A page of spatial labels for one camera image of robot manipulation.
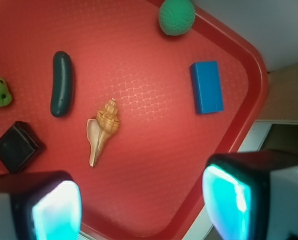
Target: green ball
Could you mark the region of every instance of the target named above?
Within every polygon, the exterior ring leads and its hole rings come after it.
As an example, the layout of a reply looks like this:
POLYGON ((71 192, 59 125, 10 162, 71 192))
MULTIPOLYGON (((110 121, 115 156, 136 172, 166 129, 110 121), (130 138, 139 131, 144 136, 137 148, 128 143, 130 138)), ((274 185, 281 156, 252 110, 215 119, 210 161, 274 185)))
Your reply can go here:
POLYGON ((195 19, 195 11, 189 0, 166 0, 159 12, 159 23, 166 35, 177 36, 187 32, 195 19))

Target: seashell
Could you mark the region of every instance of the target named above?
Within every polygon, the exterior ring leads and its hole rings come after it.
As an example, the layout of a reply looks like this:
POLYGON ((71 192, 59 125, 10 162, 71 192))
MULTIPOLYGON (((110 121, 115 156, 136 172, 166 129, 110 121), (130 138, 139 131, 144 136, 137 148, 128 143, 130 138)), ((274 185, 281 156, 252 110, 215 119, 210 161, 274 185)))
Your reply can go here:
POLYGON ((114 135, 119 127, 118 108, 115 99, 111 99, 98 110, 96 119, 87 122, 87 137, 91 145, 89 164, 94 167, 107 140, 114 135))

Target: toy cucumber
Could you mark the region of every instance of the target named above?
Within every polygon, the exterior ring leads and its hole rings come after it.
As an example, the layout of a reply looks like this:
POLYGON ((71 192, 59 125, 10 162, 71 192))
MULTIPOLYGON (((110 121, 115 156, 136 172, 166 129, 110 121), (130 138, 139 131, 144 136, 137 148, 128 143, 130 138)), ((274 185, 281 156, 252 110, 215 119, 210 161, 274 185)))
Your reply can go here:
POLYGON ((73 99, 73 72, 70 56, 58 51, 53 57, 53 87, 51 114, 54 117, 65 116, 71 108, 73 99))

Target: blue sponge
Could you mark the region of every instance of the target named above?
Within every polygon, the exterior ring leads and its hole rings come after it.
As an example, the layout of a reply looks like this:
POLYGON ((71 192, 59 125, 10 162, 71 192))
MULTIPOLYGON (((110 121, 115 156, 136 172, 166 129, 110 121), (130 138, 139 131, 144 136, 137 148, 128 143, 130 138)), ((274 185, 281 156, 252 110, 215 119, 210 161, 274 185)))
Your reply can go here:
POLYGON ((190 70, 196 113, 223 111, 218 63, 216 61, 196 62, 190 70))

